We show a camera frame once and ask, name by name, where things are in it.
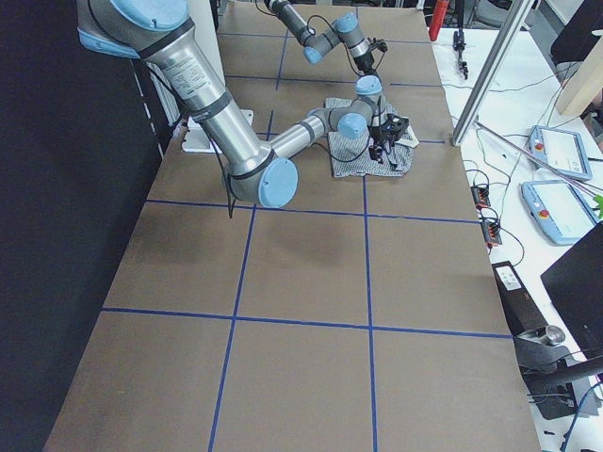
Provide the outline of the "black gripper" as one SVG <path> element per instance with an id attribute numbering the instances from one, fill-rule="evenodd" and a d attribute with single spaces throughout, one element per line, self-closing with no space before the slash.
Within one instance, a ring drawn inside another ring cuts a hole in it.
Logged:
<path id="1" fill-rule="evenodd" d="M 373 67 L 374 65 L 374 57 L 372 54 L 363 54 L 360 56 L 360 72 L 363 75 L 375 75 L 378 73 Z"/>
<path id="2" fill-rule="evenodd" d="M 377 123 L 369 127 L 369 136 L 372 143 L 369 145 L 369 157 L 378 163 L 383 162 L 383 153 L 388 153 L 395 148 L 395 142 L 400 139 L 400 116 L 385 113 L 379 116 Z M 397 161 L 388 159 L 391 171 L 399 171 Z"/>

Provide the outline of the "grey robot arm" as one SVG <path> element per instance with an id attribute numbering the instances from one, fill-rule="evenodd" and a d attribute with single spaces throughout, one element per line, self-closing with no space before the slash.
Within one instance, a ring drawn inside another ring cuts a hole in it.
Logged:
<path id="1" fill-rule="evenodd" d="M 303 48 L 303 54 L 310 64 L 319 64 L 342 44 L 353 73 L 359 77 L 378 75 L 381 62 L 375 63 L 373 51 L 379 50 L 384 56 L 387 45 L 384 40 L 366 37 L 353 12 L 329 22 L 317 14 L 303 18 L 290 1 L 264 1 L 264 9 L 259 7 L 257 1 L 253 3 L 259 12 L 275 17 L 284 24 Z"/>
<path id="2" fill-rule="evenodd" d="M 383 40 L 366 38 L 353 13 L 337 18 L 319 34 L 290 2 L 268 1 L 266 6 L 302 45 L 310 63 L 319 63 L 342 43 L 362 74 L 350 105 L 314 109 L 271 141 L 256 135 L 198 45 L 187 2 L 80 1 L 78 34 L 81 44 L 91 51 L 155 64 L 189 116 L 226 157 L 227 191 L 244 202 L 279 208 L 297 190 L 299 176 L 292 156 L 318 138 L 338 132 L 357 139 L 368 133 L 382 145 L 398 136 L 387 135 L 378 124 L 385 117 L 385 99 L 372 53 L 386 49 Z"/>

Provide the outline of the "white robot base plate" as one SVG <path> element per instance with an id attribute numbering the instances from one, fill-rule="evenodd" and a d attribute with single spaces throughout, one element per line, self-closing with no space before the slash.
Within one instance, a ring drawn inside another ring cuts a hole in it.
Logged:
<path id="1" fill-rule="evenodd" d="M 192 150 L 212 150 L 214 144 L 230 161 L 245 160 L 259 153 L 260 141 L 247 120 L 245 110 L 235 102 L 225 108 L 193 109 L 188 123 L 196 123 L 189 132 L 201 130 L 203 142 L 193 140 Z"/>

